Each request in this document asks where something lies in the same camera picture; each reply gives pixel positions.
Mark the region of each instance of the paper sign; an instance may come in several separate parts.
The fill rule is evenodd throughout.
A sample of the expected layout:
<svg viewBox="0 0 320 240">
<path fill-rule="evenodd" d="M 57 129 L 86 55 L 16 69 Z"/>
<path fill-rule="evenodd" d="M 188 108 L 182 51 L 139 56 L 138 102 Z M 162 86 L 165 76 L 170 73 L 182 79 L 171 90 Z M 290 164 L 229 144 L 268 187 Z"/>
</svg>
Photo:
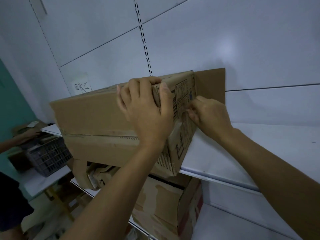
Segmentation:
<svg viewBox="0 0 320 240">
<path fill-rule="evenodd" d="M 39 121 L 32 121 L 30 124 L 27 125 L 27 127 L 33 128 L 33 127 L 35 127 L 36 124 L 38 124 L 38 123 L 39 123 Z"/>
<path fill-rule="evenodd" d="M 77 78 L 73 79 L 71 83 L 71 88 L 74 92 L 74 95 L 91 92 L 91 86 L 89 84 L 88 75 L 87 73 L 78 76 Z"/>
</svg>

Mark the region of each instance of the gray plastic crate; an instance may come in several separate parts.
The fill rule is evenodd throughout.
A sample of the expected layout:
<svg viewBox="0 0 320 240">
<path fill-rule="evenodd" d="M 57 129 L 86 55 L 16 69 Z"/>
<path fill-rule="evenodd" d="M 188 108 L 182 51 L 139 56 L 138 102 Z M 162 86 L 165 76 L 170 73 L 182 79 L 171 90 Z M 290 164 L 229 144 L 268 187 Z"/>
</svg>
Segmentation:
<svg viewBox="0 0 320 240">
<path fill-rule="evenodd" d="M 26 151 L 26 156 L 38 173 L 45 177 L 61 169 L 72 158 L 62 137 L 36 148 L 30 148 Z"/>
</svg>

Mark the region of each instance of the green wall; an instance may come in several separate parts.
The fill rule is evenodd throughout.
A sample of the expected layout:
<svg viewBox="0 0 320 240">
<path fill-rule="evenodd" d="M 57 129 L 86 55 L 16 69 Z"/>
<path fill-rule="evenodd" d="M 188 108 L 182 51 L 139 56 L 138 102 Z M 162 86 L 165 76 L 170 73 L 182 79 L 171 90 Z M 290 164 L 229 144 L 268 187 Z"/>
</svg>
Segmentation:
<svg viewBox="0 0 320 240">
<path fill-rule="evenodd" d="M 12 137 L 11 128 L 36 119 L 25 98 L 0 60 L 0 141 Z M 0 154 L 0 171 L 19 181 L 20 174 L 8 160 L 6 153 Z M 20 187 L 26 198 L 31 199 L 24 188 Z"/>
</svg>

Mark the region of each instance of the leg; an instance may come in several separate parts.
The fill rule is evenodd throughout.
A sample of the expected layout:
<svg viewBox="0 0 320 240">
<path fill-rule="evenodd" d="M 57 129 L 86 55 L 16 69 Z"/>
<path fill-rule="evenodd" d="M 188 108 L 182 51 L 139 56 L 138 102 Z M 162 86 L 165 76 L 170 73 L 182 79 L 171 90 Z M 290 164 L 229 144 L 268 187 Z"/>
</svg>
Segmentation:
<svg viewBox="0 0 320 240">
<path fill-rule="evenodd" d="M 27 238 L 23 235 L 21 225 L 18 225 L 10 230 L 0 233 L 1 240 L 26 240 Z"/>
</svg>

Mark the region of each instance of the panel seam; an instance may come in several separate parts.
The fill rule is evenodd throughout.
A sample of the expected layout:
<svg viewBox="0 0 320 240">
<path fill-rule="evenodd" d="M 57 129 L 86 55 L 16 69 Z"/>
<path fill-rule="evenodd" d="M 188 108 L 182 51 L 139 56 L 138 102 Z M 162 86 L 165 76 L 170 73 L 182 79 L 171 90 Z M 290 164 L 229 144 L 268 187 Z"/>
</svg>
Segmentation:
<svg viewBox="0 0 320 240">
<path fill-rule="evenodd" d="M 143 48 L 144 48 L 144 54 L 146 56 L 146 63 L 148 65 L 149 75 L 153 76 L 152 75 L 152 68 L 151 68 L 151 63 L 150 63 L 149 52 L 148 52 L 148 48 L 147 48 L 147 44 L 146 44 L 146 38 L 144 36 L 144 31 L 143 31 L 143 27 L 142 27 L 142 22 L 141 22 L 141 16 L 140 16 L 138 2 L 137 2 L 137 0 L 133 0 L 133 3 L 134 3 L 134 8 L 135 8 L 135 11 L 136 11 L 136 14 L 137 14 L 137 18 L 138 18 L 139 31 L 140 31 L 140 35 L 141 35 L 141 39 L 142 39 Z"/>
<path fill-rule="evenodd" d="M 36 17 L 37 20 L 38 20 L 38 24 L 39 24 L 39 26 L 40 26 L 40 28 L 41 28 L 42 34 L 43 34 L 43 36 L 44 36 L 44 38 L 45 38 L 45 40 L 46 40 L 46 42 L 47 42 L 47 44 L 48 44 L 48 47 L 49 47 L 49 49 L 50 49 L 50 51 L 51 51 L 51 54 L 52 54 L 52 56 L 53 56 L 53 58 L 54 58 L 54 61 L 56 62 L 56 65 L 57 65 L 57 67 L 58 67 L 58 69 L 59 69 L 59 72 L 60 72 L 60 74 L 61 74 L 61 76 L 62 76 L 62 79 L 63 79 L 63 81 L 64 81 L 64 84 L 66 85 L 66 88 L 68 89 L 68 92 L 69 92 L 69 94 L 70 94 L 70 96 L 71 96 L 71 93 L 70 93 L 70 90 L 69 90 L 69 88 L 68 88 L 68 86 L 67 86 L 66 80 L 64 79 L 64 77 L 63 77 L 63 75 L 62 75 L 62 72 L 61 72 L 61 70 L 60 70 L 60 67 L 59 67 L 59 65 L 58 65 L 58 63 L 57 63 L 57 60 L 56 60 L 56 58 L 54 57 L 54 53 L 52 52 L 52 49 L 51 49 L 51 47 L 50 47 L 50 45 L 49 45 L 49 42 L 48 42 L 48 40 L 47 40 L 47 37 L 46 37 L 46 35 L 45 35 L 45 33 L 44 33 L 43 29 L 42 29 L 42 26 L 41 26 L 41 24 L 40 24 L 40 20 L 38 19 L 37 13 L 36 13 L 35 9 L 33 8 L 33 5 L 32 5 L 32 3 L 31 3 L 30 0 L 29 0 L 29 3 L 30 3 L 30 6 L 31 6 L 31 8 L 32 8 L 32 10 L 33 10 L 33 12 L 34 12 L 35 17 Z"/>
</svg>

